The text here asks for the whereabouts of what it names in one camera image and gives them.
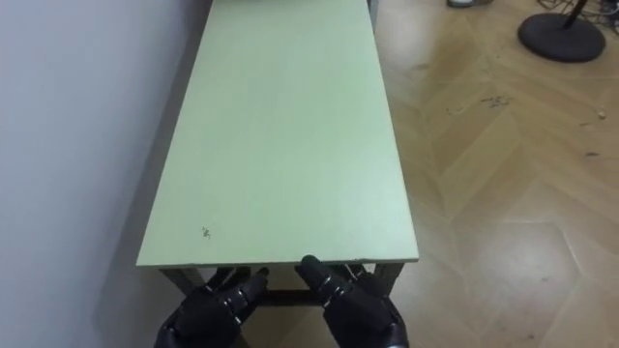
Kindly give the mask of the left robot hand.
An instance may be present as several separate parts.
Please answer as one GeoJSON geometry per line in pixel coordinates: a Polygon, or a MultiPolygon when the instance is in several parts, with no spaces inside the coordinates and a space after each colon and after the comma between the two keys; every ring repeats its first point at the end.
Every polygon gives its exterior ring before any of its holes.
{"type": "Polygon", "coordinates": [[[267,292],[269,270],[220,268],[159,328],[155,348],[228,348],[267,292]]]}

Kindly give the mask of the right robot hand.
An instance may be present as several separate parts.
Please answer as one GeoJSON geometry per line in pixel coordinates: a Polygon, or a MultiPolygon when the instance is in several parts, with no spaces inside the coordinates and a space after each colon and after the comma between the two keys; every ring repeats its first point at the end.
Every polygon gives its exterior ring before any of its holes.
{"type": "Polygon", "coordinates": [[[323,308],[341,348],[408,348],[405,322],[378,278],[362,265],[329,266],[313,255],[295,268],[323,308]]]}

